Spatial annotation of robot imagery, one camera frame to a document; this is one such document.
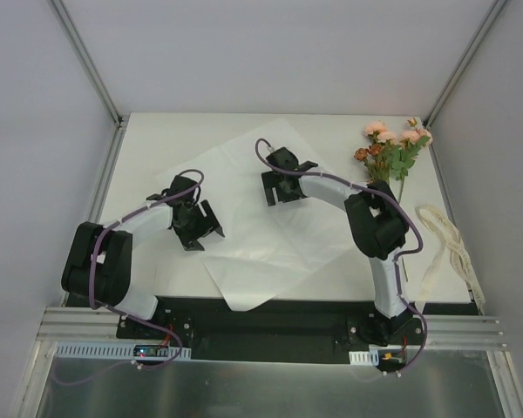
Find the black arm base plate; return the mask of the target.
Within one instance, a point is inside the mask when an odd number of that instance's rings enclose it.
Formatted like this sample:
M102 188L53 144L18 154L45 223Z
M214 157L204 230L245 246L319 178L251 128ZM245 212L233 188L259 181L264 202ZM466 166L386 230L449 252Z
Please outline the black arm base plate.
M195 360L345 364L366 351L357 327L373 314L371 302L271 300L235 312L221 299L166 297L173 347Z

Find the translucent white wrapping paper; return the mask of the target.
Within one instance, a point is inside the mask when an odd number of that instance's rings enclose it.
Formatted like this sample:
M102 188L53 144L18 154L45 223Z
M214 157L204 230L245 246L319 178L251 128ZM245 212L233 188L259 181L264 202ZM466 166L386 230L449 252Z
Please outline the translucent white wrapping paper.
M201 262L234 311L248 311L278 299L371 300L370 263L355 246L345 213L314 198L268 206L261 175L268 168L255 148L265 138L285 146L300 160L323 158L284 118L261 125L180 165L173 175L196 168L206 175L202 195L225 235L207 238Z

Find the orange brown flower bunch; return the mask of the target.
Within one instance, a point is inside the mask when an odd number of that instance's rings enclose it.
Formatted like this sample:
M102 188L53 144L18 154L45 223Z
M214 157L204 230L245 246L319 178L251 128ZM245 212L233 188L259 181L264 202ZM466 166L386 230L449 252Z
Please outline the orange brown flower bunch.
M355 160L363 163L370 181L401 180L400 147L391 144L373 144L355 151Z

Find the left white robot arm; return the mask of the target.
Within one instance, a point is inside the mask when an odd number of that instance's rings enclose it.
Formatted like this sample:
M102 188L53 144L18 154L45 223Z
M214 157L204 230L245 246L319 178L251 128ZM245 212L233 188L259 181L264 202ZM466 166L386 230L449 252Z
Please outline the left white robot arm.
M121 219L107 225L80 224L62 273L63 290L86 298L91 308L132 316L146 338L159 338L169 322L167 307L158 296L132 284L132 253L165 231L174 232L189 252L202 251L200 239L211 233L224 235L209 202L200 198L204 178L203 172L187 169Z

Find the pink rose stem with leaves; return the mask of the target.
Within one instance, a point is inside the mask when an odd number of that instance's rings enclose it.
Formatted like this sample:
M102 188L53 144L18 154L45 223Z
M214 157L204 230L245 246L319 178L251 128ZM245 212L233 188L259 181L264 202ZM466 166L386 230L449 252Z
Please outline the pink rose stem with leaves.
M400 134L394 146L391 164L391 176L399 182L398 201L404 195L405 181L410 169L415 165L418 154L433 141L431 132L422 126L416 118L407 120L408 128Z

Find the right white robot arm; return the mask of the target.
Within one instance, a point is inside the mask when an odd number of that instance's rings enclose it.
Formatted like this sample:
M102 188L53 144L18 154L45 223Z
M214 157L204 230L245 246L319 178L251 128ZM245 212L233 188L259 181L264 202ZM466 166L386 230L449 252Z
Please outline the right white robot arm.
M271 169L261 175L269 206L314 198L345 212L354 243L369 259L374 284L374 311L357 327L358 336L381 347L402 338L413 312L397 262L412 224L388 184L352 184L312 161L300 163L286 147L261 161Z

